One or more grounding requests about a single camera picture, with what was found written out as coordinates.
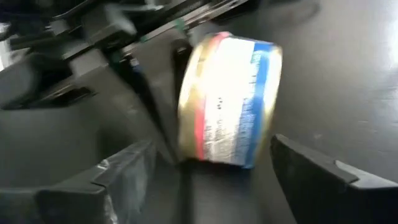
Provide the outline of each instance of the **metal can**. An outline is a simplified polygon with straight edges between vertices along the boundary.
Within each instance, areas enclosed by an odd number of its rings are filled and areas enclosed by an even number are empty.
[[[252,168],[271,123],[282,68],[280,47],[221,32],[195,47],[178,102],[187,157]]]

